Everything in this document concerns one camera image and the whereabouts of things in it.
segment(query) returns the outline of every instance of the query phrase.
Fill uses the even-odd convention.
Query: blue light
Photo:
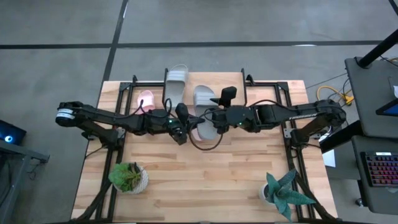
[[[12,142],[13,138],[12,138],[12,136],[6,136],[6,137],[4,138],[4,140],[5,140],[5,142],[10,143],[10,142]]]

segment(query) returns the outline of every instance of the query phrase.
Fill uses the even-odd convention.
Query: slide sandal
[[[204,85],[198,85],[193,91],[193,105],[195,108],[196,116],[200,116],[205,113],[205,110],[210,108],[218,108],[218,105],[210,98],[216,98],[213,90]],[[198,134],[200,139],[213,140],[217,137],[217,129],[213,127],[213,123],[205,119],[204,123],[198,124]]]
[[[141,104],[141,100],[144,100],[144,102],[142,104],[142,109],[145,112],[155,109],[155,97],[151,91],[144,90],[138,95],[137,106],[139,106]],[[142,110],[138,110],[136,114],[143,114],[143,113],[144,112],[142,112]]]
[[[184,96],[185,83],[188,78],[188,67],[186,65],[176,65],[167,73],[165,81],[164,100],[170,98],[172,108],[182,102]]]

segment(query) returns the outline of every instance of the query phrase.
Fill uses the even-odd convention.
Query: keyboard
[[[373,187],[398,187],[398,153],[363,152],[362,159]]]

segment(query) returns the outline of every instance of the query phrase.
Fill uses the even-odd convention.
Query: white pot
[[[141,181],[133,190],[127,191],[127,192],[122,192],[122,190],[119,189],[119,187],[117,187],[116,185],[113,184],[113,187],[116,190],[118,190],[119,192],[126,193],[126,194],[139,194],[139,193],[143,192],[148,186],[149,177],[148,177],[147,171],[144,170],[143,167],[141,167],[140,165],[137,165],[137,166],[141,170]]]
[[[269,201],[266,200],[266,195],[264,194],[264,189],[268,186],[268,184],[264,184],[262,187],[259,189],[259,198],[261,201],[263,201],[266,204],[273,204],[270,203]]]

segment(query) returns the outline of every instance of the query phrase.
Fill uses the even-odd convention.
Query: black desk
[[[9,223],[19,190],[27,176],[26,172],[30,160],[38,159],[41,163],[46,163],[49,161],[50,156],[35,152],[26,147],[9,144],[2,140],[0,140],[0,153],[2,153],[2,156],[18,156],[17,159],[20,160],[17,163],[18,166],[12,171],[11,183],[9,183],[7,194],[5,194],[5,196],[2,195],[5,198],[3,203],[0,205],[0,224],[6,224]]]
[[[336,167],[326,166],[328,178],[361,180],[351,142],[338,146],[335,151]]]
[[[345,64],[359,121],[323,141],[323,152],[348,142],[355,135],[398,139],[398,118],[376,114],[377,109],[395,99],[391,85],[398,85],[398,68],[380,60],[367,69],[361,68],[355,58],[346,59]]]
[[[398,142],[363,136],[354,136],[351,142],[361,176],[358,185],[364,206],[374,213],[398,215],[398,192],[392,193],[386,187],[371,187],[360,156],[361,152],[398,152]]]

